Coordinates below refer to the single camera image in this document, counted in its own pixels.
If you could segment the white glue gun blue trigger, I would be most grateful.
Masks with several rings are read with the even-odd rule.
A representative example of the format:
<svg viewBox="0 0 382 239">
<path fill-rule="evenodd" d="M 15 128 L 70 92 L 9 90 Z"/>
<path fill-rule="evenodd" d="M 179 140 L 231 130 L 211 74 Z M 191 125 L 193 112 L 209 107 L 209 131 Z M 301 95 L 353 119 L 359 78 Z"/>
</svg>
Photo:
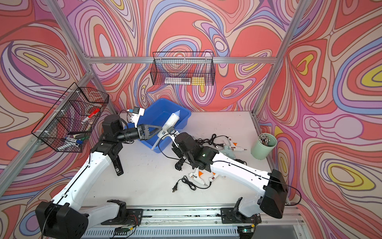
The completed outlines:
<svg viewBox="0 0 382 239">
<path fill-rule="evenodd" d="M 168 130 L 170 128 L 174 127 L 179 119 L 180 119 L 180 110 L 178 110 L 178 111 L 176 111 L 170 115 L 170 117 L 167 119 L 165 124 L 162 126 L 162 129 L 157 134 L 158 139 L 156 140 L 156 142 L 152 146 L 151 150 L 154 150 L 155 147 L 159 145 L 161 138 L 165 138 L 166 135 L 169 134 Z"/>
</svg>

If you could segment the white glue gun orange trigger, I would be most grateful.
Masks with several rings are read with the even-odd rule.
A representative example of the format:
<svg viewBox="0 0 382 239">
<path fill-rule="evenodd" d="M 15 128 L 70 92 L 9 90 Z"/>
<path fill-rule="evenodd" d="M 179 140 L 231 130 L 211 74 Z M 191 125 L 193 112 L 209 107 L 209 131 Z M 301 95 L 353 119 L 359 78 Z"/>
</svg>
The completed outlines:
<svg viewBox="0 0 382 239">
<path fill-rule="evenodd" d="M 203 188 L 209 188 L 212 182 L 206 183 L 201 176 L 203 173 L 200 172 L 199 168 L 195 168 L 193 172 L 189 174 L 189 177 L 195 181 L 198 185 L 203 186 Z"/>
</svg>

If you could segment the mint green glue gun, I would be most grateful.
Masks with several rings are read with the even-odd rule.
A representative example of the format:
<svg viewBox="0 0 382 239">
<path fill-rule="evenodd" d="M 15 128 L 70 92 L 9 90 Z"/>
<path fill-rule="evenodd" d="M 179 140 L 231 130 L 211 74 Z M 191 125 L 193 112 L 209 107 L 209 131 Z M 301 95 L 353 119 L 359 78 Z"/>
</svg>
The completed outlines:
<svg viewBox="0 0 382 239">
<path fill-rule="evenodd" d="M 246 151 L 247 149 L 240 147 L 237 145 L 237 143 L 234 143 L 232 140 L 232 137 L 228 137 L 228 145 L 225 145 L 228 147 L 229 150 L 231 151 Z"/>
<path fill-rule="evenodd" d="M 220 149 L 219 152 L 224 154 L 225 156 L 229 157 L 230 159 L 233 159 L 233 160 L 237 159 L 235 154 L 234 154 L 234 151 L 228 145 L 224 145 L 223 149 Z"/>
</svg>

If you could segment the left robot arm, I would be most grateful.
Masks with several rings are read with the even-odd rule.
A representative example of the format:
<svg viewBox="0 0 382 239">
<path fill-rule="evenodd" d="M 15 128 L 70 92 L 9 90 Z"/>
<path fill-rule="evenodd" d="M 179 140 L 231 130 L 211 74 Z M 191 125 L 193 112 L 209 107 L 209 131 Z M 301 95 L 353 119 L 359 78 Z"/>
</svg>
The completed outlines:
<svg viewBox="0 0 382 239">
<path fill-rule="evenodd" d="M 128 218 L 126 203 L 108 200 L 82 210 L 83 202 L 99 176 L 112 165 L 118 176 L 123 174 L 119 152 L 123 144 L 133 140 L 149 140 L 161 126 L 140 124 L 128 128 L 119 115 L 109 115 L 102 123 L 103 134 L 91 149 L 88 160 L 70 182 L 49 202 L 41 202 L 35 215 L 42 237 L 80 239 L 87 229 L 105 221 L 123 222 Z"/>
</svg>

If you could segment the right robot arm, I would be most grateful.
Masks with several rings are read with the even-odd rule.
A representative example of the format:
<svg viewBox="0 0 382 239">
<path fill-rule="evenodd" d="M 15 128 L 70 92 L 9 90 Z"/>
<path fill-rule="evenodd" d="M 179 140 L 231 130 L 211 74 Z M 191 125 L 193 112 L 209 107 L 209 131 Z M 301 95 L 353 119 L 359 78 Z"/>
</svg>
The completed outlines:
<svg viewBox="0 0 382 239">
<path fill-rule="evenodd" d="M 234 209 L 238 217 L 250 218 L 259 213 L 276 219 L 283 217 L 288 185 L 281 172 L 249 167 L 212 147 L 199 145 L 186 132 L 171 133 L 170 138 L 172 150 L 179 158 L 176 169 L 181 170 L 183 164 L 188 163 L 194 170 L 189 177 L 198 184 L 198 188 L 207 189 L 218 176 L 225 176 L 254 190 L 253 195 L 237 200 Z"/>
</svg>

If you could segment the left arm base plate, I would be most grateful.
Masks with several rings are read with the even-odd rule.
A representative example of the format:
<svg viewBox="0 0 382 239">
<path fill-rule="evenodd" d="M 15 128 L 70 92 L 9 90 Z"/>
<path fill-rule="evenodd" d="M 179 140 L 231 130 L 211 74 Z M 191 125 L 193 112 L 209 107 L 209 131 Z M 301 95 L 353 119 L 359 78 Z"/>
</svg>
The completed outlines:
<svg viewBox="0 0 382 239">
<path fill-rule="evenodd" d="M 118 213 L 114 219 L 102 222 L 102 225 L 136 225 L 141 224 L 143 209 L 125 209 Z"/>
</svg>

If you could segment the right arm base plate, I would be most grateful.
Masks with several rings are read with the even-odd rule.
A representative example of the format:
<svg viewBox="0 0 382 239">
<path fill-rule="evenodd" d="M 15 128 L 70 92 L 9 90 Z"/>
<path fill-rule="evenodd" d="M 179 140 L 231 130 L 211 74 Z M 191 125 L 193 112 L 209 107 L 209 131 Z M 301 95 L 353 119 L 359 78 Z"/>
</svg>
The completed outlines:
<svg viewBox="0 0 382 239">
<path fill-rule="evenodd" d="M 220 213 L 216 215 L 221 218 L 223 224 L 254 224 L 258 225 L 262 222 L 260 214 L 246 217 L 234 208 L 221 208 Z"/>
</svg>

